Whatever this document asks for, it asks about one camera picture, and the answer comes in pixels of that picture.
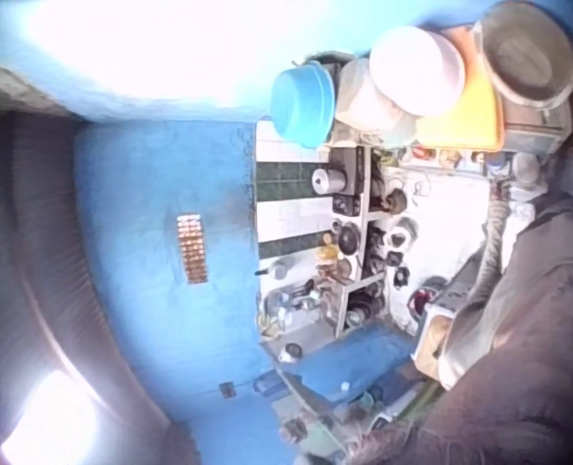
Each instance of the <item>copper tile decoration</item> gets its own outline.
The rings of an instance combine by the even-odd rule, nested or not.
[[[178,246],[189,284],[205,283],[207,256],[200,215],[180,215],[176,218]]]

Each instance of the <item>tiled wall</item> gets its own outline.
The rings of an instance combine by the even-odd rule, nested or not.
[[[315,170],[327,165],[327,150],[282,140],[270,121],[256,126],[256,223],[261,259],[322,245],[332,221],[332,199],[312,189]]]

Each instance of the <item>blue plastic bowl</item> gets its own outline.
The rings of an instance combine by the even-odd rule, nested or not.
[[[271,119],[285,140],[305,148],[322,145],[332,128],[335,112],[334,81],[316,63],[277,76],[271,89]]]

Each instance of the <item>bright light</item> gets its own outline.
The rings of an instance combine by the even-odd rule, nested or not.
[[[56,371],[29,399],[1,450],[12,465],[77,465],[96,431],[96,412],[81,386]]]

